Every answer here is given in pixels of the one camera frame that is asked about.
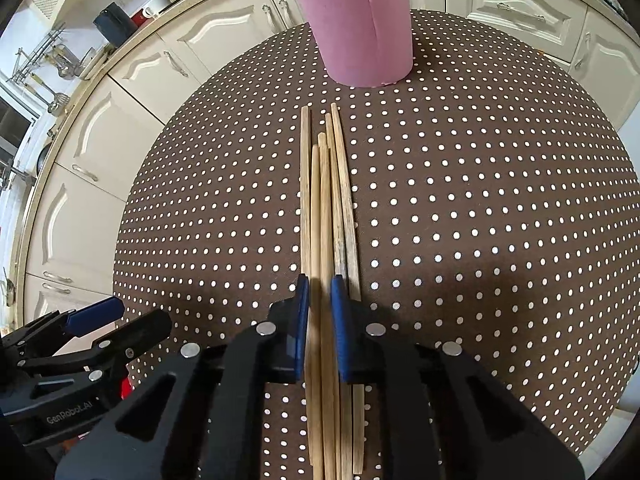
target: red object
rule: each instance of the red object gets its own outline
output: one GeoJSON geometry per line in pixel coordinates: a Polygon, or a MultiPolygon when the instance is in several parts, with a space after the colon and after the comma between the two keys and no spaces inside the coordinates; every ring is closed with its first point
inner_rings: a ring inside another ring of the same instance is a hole
{"type": "Polygon", "coordinates": [[[125,377],[122,380],[122,384],[120,385],[120,397],[122,400],[126,399],[127,396],[133,391],[131,387],[131,383],[129,382],[129,378],[125,377]]]}
{"type": "Polygon", "coordinates": [[[136,12],[131,19],[133,20],[133,23],[135,23],[138,28],[140,28],[142,26],[143,23],[146,22],[146,20],[148,20],[148,18],[146,16],[143,16],[142,14],[142,9],[140,9],[138,12],[136,12]]]}

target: brown tablecloth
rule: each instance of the brown tablecloth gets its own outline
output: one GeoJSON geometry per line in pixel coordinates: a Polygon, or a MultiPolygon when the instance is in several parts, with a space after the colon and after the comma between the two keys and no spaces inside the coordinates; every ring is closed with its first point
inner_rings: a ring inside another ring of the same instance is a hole
{"type": "MultiPolygon", "coordinates": [[[[178,110],[127,202],[114,265],[126,319],[164,308],[183,342],[228,342],[300,272],[300,107],[336,101],[363,301],[407,339],[458,341],[574,452],[638,354],[638,181],[588,94],[526,44],[414,11],[407,78],[328,78],[307,25],[227,65],[178,110]]],[[[380,475],[367,393],[365,479],[380,475]]],[[[310,478],[301,385],[269,387],[264,475],[310,478]]]]}

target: metal rivet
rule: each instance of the metal rivet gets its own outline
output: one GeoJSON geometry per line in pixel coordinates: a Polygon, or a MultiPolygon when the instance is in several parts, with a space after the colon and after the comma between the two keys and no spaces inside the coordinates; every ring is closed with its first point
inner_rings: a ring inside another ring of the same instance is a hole
{"type": "Polygon", "coordinates": [[[455,341],[447,341],[446,343],[444,343],[444,345],[442,345],[442,351],[447,355],[455,357],[462,354],[462,346],[460,346],[455,341]]]}
{"type": "Polygon", "coordinates": [[[97,381],[102,378],[102,370],[94,370],[89,374],[90,381],[97,381]]]}
{"type": "Polygon", "coordinates": [[[197,343],[186,343],[180,348],[180,353],[182,357],[186,357],[187,359],[189,357],[196,357],[196,355],[200,353],[200,345],[197,343]]]}
{"type": "Polygon", "coordinates": [[[369,323],[367,325],[367,334],[379,337],[381,335],[385,335],[386,328],[384,325],[380,323],[369,323]]]}
{"type": "Polygon", "coordinates": [[[255,327],[255,331],[260,335],[271,335],[276,331],[276,326],[271,321],[263,321],[255,327]]]}

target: pink cup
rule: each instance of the pink cup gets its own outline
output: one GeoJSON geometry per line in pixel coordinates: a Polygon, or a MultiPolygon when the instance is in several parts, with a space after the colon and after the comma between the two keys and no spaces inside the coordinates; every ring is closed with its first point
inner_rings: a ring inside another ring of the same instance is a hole
{"type": "Polygon", "coordinates": [[[299,0],[329,76],[373,88],[414,63],[409,0],[299,0]]]}

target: drawer handle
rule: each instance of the drawer handle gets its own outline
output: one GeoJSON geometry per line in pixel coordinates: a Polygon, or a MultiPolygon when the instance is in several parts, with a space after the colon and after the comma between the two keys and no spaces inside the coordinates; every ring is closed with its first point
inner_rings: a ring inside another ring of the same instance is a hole
{"type": "Polygon", "coordinates": [[[282,17],[284,19],[284,24],[287,28],[293,27],[295,24],[293,23],[293,17],[291,15],[291,11],[289,10],[289,3],[287,0],[280,0],[278,5],[282,9],[282,17]]]}
{"type": "Polygon", "coordinates": [[[587,61],[587,58],[591,54],[591,33],[590,32],[587,32],[584,35],[584,46],[585,46],[585,49],[586,49],[584,54],[582,55],[582,57],[578,61],[575,62],[574,68],[576,70],[578,70],[585,61],[587,61]]]}
{"type": "Polygon", "coordinates": [[[91,171],[83,170],[77,164],[72,164],[71,169],[74,171],[77,171],[78,173],[82,173],[85,177],[90,178],[94,182],[98,182],[98,177],[96,177],[93,173],[91,173],[91,171]]]}
{"type": "Polygon", "coordinates": [[[269,23],[269,28],[274,34],[279,33],[279,30],[276,28],[276,24],[273,21],[273,13],[271,12],[271,7],[267,4],[262,6],[262,12],[267,16],[267,22],[269,23]]]}
{"type": "Polygon", "coordinates": [[[71,278],[64,278],[62,276],[59,276],[57,274],[54,274],[53,272],[49,272],[48,270],[45,270],[42,275],[45,278],[48,278],[50,280],[54,280],[55,282],[60,282],[60,283],[73,283],[74,280],[72,280],[71,278]]]}
{"type": "Polygon", "coordinates": [[[526,16],[527,18],[533,18],[534,20],[538,20],[539,22],[545,22],[546,18],[542,14],[531,14],[530,12],[525,12],[524,10],[519,10],[514,7],[511,7],[509,4],[505,4],[504,2],[500,2],[496,5],[498,9],[508,10],[509,12],[515,12],[516,14],[520,14],[521,16],[526,16]]]}
{"type": "Polygon", "coordinates": [[[71,294],[71,290],[69,288],[59,288],[58,286],[49,285],[49,283],[43,283],[42,288],[46,288],[47,290],[55,290],[60,294],[71,294]]]}
{"type": "Polygon", "coordinates": [[[174,56],[172,56],[168,50],[164,51],[164,55],[169,60],[169,63],[171,63],[171,66],[174,68],[176,72],[180,72],[183,76],[189,77],[189,74],[187,73],[187,71],[178,64],[178,62],[174,59],[174,56]]]}

